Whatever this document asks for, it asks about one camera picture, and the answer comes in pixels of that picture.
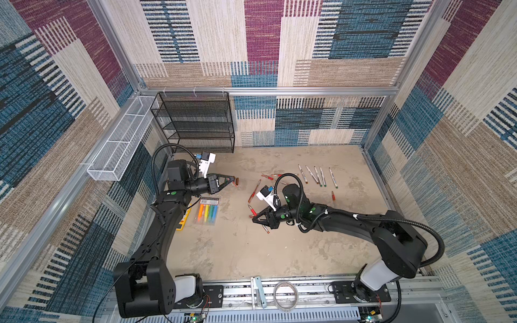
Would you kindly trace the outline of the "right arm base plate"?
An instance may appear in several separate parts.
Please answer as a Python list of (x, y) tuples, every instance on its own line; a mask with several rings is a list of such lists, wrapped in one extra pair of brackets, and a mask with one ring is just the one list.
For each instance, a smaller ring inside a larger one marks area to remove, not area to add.
[(334, 295), (337, 304), (359, 304), (390, 302), (392, 300), (386, 285), (378, 291), (373, 291), (355, 281), (334, 281), (329, 287), (329, 291)]

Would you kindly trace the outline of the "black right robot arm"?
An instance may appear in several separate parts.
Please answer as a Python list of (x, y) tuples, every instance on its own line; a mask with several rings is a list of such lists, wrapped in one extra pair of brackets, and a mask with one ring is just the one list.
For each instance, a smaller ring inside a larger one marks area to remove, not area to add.
[(388, 283), (414, 278), (422, 267), (434, 264), (445, 252), (444, 240), (436, 230), (405, 219), (396, 211), (368, 215), (310, 202), (300, 179), (281, 191), (276, 185), (265, 186), (256, 196), (267, 207), (253, 217), (253, 223), (276, 230), (285, 222), (303, 234), (312, 230), (336, 232), (377, 247), (380, 257), (364, 265), (347, 289), (334, 293), (350, 294), (355, 302), (377, 300)]

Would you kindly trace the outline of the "brown cap white marker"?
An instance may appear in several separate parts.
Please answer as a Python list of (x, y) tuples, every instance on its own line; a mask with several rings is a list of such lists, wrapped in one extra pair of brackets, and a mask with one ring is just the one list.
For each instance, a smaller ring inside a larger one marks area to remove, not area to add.
[(304, 173), (304, 171), (303, 171), (303, 169), (302, 169), (300, 164), (298, 164), (298, 169), (299, 169), (300, 175), (302, 176), (304, 182), (306, 184), (308, 184), (308, 180), (307, 180), (306, 175), (305, 175), (305, 173)]

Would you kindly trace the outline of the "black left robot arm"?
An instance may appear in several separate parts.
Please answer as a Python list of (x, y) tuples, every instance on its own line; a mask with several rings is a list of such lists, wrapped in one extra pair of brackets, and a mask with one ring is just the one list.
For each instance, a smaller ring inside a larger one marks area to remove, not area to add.
[(127, 262), (114, 269), (109, 288), (117, 297), (121, 318), (145, 319), (167, 316), (181, 303), (197, 308), (208, 302), (203, 281), (196, 273), (173, 277), (167, 267), (172, 239), (180, 221), (192, 205), (191, 199), (214, 195), (235, 181), (233, 176), (210, 173), (215, 154), (192, 153), (191, 160), (172, 160), (167, 164), (167, 181), (156, 186), (155, 213), (145, 238)]

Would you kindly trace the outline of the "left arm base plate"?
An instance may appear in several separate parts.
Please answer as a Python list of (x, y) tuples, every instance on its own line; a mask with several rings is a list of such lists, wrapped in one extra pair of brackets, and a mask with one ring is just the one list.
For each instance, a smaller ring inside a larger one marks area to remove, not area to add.
[(203, 288), (202, 296), (195, 296), (194, 300), (186, 301), (188, 308), (222, 308), (224, 297), (223, 285), (206, 285)]

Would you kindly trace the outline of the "green cap marker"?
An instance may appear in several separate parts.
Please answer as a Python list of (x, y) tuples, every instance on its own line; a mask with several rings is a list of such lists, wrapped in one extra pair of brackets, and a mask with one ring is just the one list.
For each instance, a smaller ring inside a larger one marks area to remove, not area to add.
[(321, 181), (323, 183), (323, 186), (324, 187), (327, 187), (327, 182), (325, 180), (325, 177), (324, 177), (324, 172), (323, 172), (323, 169), (320, 167), (320, 176), (321, 176)]
[(332, 169), (331, 169), (331, 168), (329, 168), (329, 173), (330, 173), (330, 175), (331, 175), (331, 179), (332, 179), (332, 182), (333, 182), (334, 187), (335, 187), (336, 189), (338, 189), (338, 188), (339, 188), (339, 186), (338, 186), (338, 184), (337, 184), (337, 181), (336, 181), (335, 175), (334, 175), (334, 173), (333, 173), (333, 171), (332, 171)]
[(315, 172), (316, 172), (316, 177), (317, 177), (317, 179), (318, 179), (318, 182), (319, 182), (320, 187), (323, 187), (323, 182), (322, 182), (322, 180), (320, 179), (319, 172), (318, 172), (318, 170), (317, 170), (316, 166), (315, 166)]

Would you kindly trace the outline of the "brown cap marker bottom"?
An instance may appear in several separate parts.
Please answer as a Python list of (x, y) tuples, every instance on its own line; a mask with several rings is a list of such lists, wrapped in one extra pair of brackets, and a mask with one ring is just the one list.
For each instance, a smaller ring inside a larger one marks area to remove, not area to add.
[(315, 174), (312, 172), (312, 170), (311, 170), (307, 165), (306, 165), (306, 169), (307, 169), (307, 171), (309, 172), (309, 174), (312, 176), (312, 178), (314, 179), (315, 183), (316, 183), (317, 185), (319, 185), (319, 184), (320, 184), (319, 179), (317, 179), (317, 177), (315, 176)]

